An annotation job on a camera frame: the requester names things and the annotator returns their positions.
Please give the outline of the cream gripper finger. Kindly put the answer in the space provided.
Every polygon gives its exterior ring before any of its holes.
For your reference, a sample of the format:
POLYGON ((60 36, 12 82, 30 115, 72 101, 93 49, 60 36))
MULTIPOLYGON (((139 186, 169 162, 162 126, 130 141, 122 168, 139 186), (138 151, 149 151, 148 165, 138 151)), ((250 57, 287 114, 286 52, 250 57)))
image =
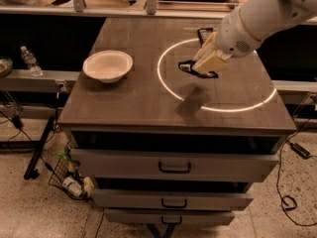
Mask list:
POLYGON ((212 33, 207 40, 204 42, 200 50, 197 52, 197 54, 194 56, 194 60, 200 60, 205 55, 210 54, 214 50, 214 43, 215 43, 215 33, 212 33))
POLYGON ((195 64, 192 69, 199 74, 217 71, 223 68, 231 57, 231 54, 226 54, 220 50, 199 51, 194 57, 195 64))

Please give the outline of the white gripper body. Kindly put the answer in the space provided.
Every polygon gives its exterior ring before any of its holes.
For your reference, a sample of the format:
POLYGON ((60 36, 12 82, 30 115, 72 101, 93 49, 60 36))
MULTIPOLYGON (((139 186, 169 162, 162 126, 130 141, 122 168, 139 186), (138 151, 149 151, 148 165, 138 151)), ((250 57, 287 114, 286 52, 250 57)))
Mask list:
POLYGON ((227 15, 216 30, 216 47, 232 57, 245 57, 256 50, 261 43, 246 29, 239 9, 227 15))

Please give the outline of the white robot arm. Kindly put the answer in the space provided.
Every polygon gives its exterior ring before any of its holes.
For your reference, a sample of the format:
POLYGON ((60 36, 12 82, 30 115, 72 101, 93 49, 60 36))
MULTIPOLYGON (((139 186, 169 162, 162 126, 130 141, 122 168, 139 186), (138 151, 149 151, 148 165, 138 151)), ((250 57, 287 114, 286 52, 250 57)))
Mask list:
POLYGON ((317 0, 248 0, 228 14, 198 53, 191 69, 199 74, 223 68, 230 58, 258 49, 273 34, 316 15, 317 0))

